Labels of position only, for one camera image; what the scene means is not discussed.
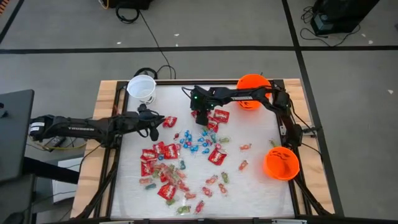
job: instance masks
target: white paper cup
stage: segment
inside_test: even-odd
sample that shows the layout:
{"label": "white paper cup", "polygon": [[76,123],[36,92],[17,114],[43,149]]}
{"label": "white paper cup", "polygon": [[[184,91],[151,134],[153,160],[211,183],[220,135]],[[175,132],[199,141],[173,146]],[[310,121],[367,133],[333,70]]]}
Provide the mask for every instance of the white paper cup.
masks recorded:
{"label": "white paper cup", "polygon": [[148,75],[138,75],[132,78],[127,85],[127,91],[130,96],[138,99],[146,105],[155,100],[155,80]]}

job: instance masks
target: white tabletop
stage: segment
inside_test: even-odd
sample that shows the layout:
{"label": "white tabletop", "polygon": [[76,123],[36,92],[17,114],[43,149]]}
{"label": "white tabletop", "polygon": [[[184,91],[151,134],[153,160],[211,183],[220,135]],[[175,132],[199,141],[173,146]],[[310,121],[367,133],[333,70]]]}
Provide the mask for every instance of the white tabletop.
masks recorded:
{"label": "white tabletop", "polygon": [[[228,88],[235,88],[232,85],[225,85]],[[195,123],[191,116],[189,107],[190,99],[184,95],[181,86],[157,86],[156,99],[148,105],[148,108],[165,116],[176,116],[177,123],[172,128],[159,126],[159,141],[165,144],[173,143],[174,134],[182,130],[190,130],[193,134],[193,141],[198,139],[201,133],[201,126]],[[139,102],[129,97],[127,110],[136,111]],[[140,156],[142,149],[152,149],[150,138],[142,138],[137,133],[130,133],[123,136],[119,170],[114,190],[111,218],[274,218],[294,217],[292,199],[290,196],[288,182],[274,180],[267,177],[262,171],[264,156],[272,148],[270,139],[279,142],[279,132],[276,116],[273,112],[260,107],[258,110],[242,110],[236,102],[224,105],[219,108],[230,112],[228,124],[220,124],[218,136],[229,136],[232,141],[224,144],[228,155],[221,166],[216,166],[208,161],[209,154],[202,154],[204,147],[192,155],[190,150],[181,149],[181,155],[185,161],[187,175],[185,183],[196,193],[193,200],[185,200],[183,192],[177,191],[179,200],[172,206],[165,204],[165,199],[157,195],[163,183],[155,179],[157,187],[145,190],[140,185],[141,163]],[[252,144],[252,147],[241,152],[240,145]],[[241,172],[238,167],[243,160],[249,165]],[[163,160],[166,164],[175,164],[178,167],[178,160]],[[225,184],[228,196],[222,196],[218,182],[222,183],[221,173],[227,172],[230,183]],[[201,191],[205,180],[212,175],[218,175],[216,184],[209,187],[213,196],[208,198]],[[199,215],[193,212],[197,203],[203,200],[205,206]],[[177,215],[176,209],[182,205],[191,205],[191,213]]]}

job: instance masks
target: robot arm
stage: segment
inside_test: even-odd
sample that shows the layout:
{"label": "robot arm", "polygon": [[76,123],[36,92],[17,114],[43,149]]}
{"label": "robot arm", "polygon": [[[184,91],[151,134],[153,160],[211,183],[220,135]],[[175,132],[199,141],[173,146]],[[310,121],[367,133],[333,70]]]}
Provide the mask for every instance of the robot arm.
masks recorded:
{"label": "robot arm", "polygon": [[65,118],[63,116],[45,115],[32,119],[30,133],[34,141],[55,136],[95,139],[103,147],[113,147],[116,137],[137,131],[142,137],[156,141],[159,132],[156,127],[163,123],[164,116],[146,108],[145,104],[138,107],[137,112],[126,112],[110,118],[99,120]]}
{"label": "robot arm", "polygon": [[[273,93],[273,102],[266,97],[266,93]],[[280,88],[270,86],[260,86],[259,88],[230,90],[226,87],[211,87],[205,90],[200,86],[194,86],[191,90],[191,110],[197,110],[196,122],[207,125],[207,111],[213,110],[215,106],[223,106],[231,101],[259,101],[268,110],[273,111],[286,127],[286,146],[299,147],[302,142],[302,128],[292,121],[290,110],[290,96]]]}

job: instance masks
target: wooden board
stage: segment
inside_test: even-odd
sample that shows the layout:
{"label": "wooden board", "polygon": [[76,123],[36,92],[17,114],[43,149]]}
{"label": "wooden board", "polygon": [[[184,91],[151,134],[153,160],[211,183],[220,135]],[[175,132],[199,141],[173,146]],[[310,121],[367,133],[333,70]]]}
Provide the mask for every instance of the wooden board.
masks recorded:
{"label": "wooden board", "polygon": [[[117,80],[107,80],[101,82],[101,85],[99,86],[99,92],[97,96],[93,119],[100,119],[111,116],[117,82]],[[311,125],[307,101],[305,99],[300,79],[284,79],[284,83],[287,92],[290,94],[290,98],[294,102],[295,112],[308,125]],[[122,103],[123,98],[121,97],[118,108],[119,111]],[[303,142],[318,149],[316,139],[304,137]],[[96,146],[98,146],[98,143],[96,141],[88,141],[85,155],[91,152]],[[315,198],[317,198],[318,201],[325,207],[325,209],[333,213],[334,209],[331,202],[330,192],[319,155],[315,151],[307,148],[306,146],[301,146],[299,148],[299,151],[307,187],[314,194]],[[97,191],[98,183],[100,181],[103,157],[104,149],[98,148],[95,152],[90,154],[85,159],[81,168],[81,175],[79,178],[75,201],[73,203],[71,217],[75,217],[80,214]],[[105,216],[105,209],[108,202],[108,194],[109,192],[107,191],[102,201],[103,204],[101,206],[101,216]],[[301,194],[298,194],[297,196],[300,204],[300,213],[303,213],[303,202],[300,195]]]}

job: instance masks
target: orange bucket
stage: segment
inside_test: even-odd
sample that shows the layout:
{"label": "orange bucket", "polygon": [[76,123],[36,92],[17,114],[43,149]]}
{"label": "orange bucket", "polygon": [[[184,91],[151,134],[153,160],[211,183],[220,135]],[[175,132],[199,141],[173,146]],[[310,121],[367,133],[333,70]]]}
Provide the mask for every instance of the orange bucket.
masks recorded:
{"label": "orange bucket", "polygon": [[[240,78],[238,84],[236,84],[237,89],[257,88],[260,86],[269,86],[271,88],[271,83],[259,74],[247,74]],[[254,110],[261,106],[260,102],[254,100],[239,101],[238,103],[245,110]]]}
{"label": "orange bucket", "polygon": [[300,171],[299,159],[285,147],[271,149],[264,158],[262,169],[268,176],[277,180],[291,180]]}

